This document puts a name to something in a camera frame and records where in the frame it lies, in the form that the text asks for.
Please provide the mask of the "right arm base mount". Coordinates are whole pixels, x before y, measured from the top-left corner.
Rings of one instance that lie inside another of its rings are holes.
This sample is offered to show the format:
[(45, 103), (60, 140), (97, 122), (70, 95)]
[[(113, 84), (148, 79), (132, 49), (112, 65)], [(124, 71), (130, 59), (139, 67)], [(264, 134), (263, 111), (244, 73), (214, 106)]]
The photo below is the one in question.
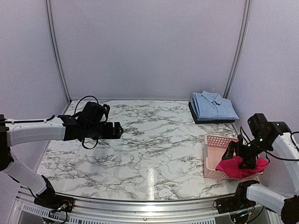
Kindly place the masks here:
[(255, 205), (256, 202), (248, 199), (243, 200), (237, 196), (218, 198), (213, 202), (213, 207), (217, 209), (219, 214), (253, 208)]

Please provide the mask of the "magenta red garment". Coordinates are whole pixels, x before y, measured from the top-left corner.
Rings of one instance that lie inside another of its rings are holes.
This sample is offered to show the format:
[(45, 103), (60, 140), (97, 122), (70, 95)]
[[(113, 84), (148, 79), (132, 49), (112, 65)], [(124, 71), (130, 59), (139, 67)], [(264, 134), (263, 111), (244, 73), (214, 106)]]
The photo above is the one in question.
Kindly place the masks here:
[(216, 166), (215, 170), (224, 172), (230, 178), (244, 179), (264, 172), (270, 163), (263, 158), (258, 158), (255, 168), (241, 169), (238, 167), (241, 162), (242, 158), (240, 156), (234, 156), (233, 159), (221, 160)]

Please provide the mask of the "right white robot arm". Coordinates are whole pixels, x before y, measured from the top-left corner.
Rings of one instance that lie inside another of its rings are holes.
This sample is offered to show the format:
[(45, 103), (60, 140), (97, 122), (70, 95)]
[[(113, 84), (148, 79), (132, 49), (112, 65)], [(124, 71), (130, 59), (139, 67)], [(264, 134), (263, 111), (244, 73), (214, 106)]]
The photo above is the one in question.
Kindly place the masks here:
[(257, 156), (265, 153), (270, 169), (266, 185), (251, 180), (238, 184), (234, 196), (217, 202), (218, 211), (243, 209), (256, 203), (264, 206), (281, 217), (284, 224), (299, 222), (299, 145), (285, 122), (254, 122), (249, 126), (253, 140), (243, 144), (241, 135), (238, 141), (231, 141), (222, 157), (223, 162), (240, 158), (241, 162), (232, 170), (252, 171), (263, 168), (258, 165)]

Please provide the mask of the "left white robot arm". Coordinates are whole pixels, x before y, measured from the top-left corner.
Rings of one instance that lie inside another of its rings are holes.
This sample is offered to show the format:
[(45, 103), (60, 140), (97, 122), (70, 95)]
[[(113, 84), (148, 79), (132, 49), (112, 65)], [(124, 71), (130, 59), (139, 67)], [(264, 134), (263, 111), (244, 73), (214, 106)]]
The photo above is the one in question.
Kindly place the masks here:
[(20, 161), (10, 148), (15, 145), (46, 141), (86, 139), (119, 139), (123, 128), (119, 122), (99, 121), (91, 119), (79, 120), (71, 115), (53, 115), (49, 119), (41, 120), (0, 120), (0, 170), (16, 182), (27, 186), (36, 197), (48, 207), (54, 208), (59, 204), (59, 197), (55, 194), (49, 180), (30, 169)]

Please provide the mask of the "light blue shirt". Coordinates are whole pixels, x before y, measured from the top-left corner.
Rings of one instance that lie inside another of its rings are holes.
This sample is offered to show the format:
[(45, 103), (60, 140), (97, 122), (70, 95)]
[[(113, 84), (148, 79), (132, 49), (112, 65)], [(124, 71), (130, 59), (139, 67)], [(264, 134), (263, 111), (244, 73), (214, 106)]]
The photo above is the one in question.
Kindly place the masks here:
[(193, 92), (191, 106), (198, 121), (239, 120), (231, 101), (219, 93)]

